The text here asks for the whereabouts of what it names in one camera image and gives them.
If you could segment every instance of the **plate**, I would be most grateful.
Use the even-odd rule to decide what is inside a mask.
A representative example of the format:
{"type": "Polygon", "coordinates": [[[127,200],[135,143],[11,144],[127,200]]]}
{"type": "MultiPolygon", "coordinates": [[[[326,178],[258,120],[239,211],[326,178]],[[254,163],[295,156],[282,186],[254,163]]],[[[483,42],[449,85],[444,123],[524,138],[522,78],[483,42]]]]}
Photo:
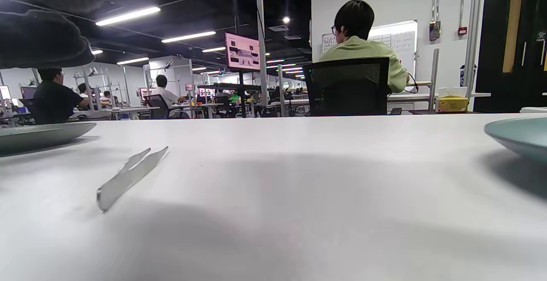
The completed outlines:
{"type": "Polygon", "coordinates": [[[74,122],[0,129],[0,155],[69,143],[96,125],[93,122],[74,122]]]}
{"type": "Polygon", "coordinates": [[[496,121],[484,131],[509,150],[547,164],[547,117],[496,121]]]}

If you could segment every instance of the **ceiling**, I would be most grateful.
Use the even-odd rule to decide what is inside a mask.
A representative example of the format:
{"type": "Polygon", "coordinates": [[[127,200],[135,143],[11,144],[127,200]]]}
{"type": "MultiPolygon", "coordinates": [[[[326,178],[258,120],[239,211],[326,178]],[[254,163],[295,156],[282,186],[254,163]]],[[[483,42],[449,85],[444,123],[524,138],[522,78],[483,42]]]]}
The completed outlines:
{"type": "MultiPolygon", "coordinates": [[[[239,34],[258,39],[256,0],[237,0],[239,34]]],[[[29,9],[52,10],[36,0],[0,0],[0,11],[23,13],[29,9]]],[[[96,61],[117,63],[142,57],[156,58],[180,55],[191,58],[196,67],[225,67],[222,52],[203,53],[203,49],[224,46],[223,31],[235,33],[233,0],[105,0],[100,7],[86,13],[63,13],[88,38],[91,47],[103,50],[96,61]],[[125,14],[145,7],[158,6],[157,14],[120,22],[112,26],[96,26],[98,20],[125,14]],[[193,40],[164,44],[162,39],[216,31],[217,34],[193,40]]],[[[268,61],[285,59],[284,63],[311,62],[309,47],[311,0],[264,0],[266,52],[268,61]],[[284,16],[291,17],[289,31],[273,32],[268,27],[283,24],[284,16]],[[287,40],[297,35],[300,40],[287,40]]]]}

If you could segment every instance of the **black hair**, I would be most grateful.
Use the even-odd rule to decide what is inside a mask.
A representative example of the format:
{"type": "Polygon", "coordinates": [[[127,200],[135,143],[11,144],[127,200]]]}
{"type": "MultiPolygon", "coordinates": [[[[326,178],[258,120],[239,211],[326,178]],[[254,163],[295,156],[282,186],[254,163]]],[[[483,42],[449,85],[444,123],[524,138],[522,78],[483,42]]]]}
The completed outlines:
{"type": "Polygon", "coordinates": [[[53,81],[57,75],[61,75],[62,69],[38,69],[42,81],[53,81]]]}
{"type": "Polygon", "coordinates": [[[84,82],[78,85],[78,91],[80,91],[80,94],[84,93],[87,89],[88,87],[86,87],[84,82]]]}
{"type": "Polygon", "coordinates": [[[336,14],[334,27],[342,31],[344,26],[345,35],[348,38],[356,35],[358,38],[368,40],[373,22],[374,11],[368,3],[362,0],[350,0],[336,14]]]}
{"type": "Polygon", "coordinates": [[[165,88],[168,86],[168,78],[165,77],[165,75],[160,74],[156,77],[156,84],[160,88],[165,88]]]}

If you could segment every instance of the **yellow box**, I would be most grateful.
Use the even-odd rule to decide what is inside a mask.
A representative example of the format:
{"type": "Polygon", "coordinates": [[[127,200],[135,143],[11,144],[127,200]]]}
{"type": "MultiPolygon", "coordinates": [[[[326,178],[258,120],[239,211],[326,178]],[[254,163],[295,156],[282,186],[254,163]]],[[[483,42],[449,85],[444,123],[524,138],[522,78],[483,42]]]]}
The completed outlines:
{"type": "Polygon", "coordinates": [[[469,106],[469,99],[458,96],[445,96],[436,102],[436,112],[465,112],[469,106]]]}

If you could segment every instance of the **black shirt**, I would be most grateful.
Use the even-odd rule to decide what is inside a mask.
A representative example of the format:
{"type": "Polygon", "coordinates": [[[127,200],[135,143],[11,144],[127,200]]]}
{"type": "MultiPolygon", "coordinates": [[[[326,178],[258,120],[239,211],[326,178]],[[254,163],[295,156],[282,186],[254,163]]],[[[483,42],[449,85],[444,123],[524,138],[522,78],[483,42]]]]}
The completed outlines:
{"type": "Polygon", "coordinates": [[[39,124],[66,122],[74,114],[74,107],[82,100],[70,88],[53,81],[44,81],[36,88],[33,101],[38,113],[33,114],[39,124]]]}

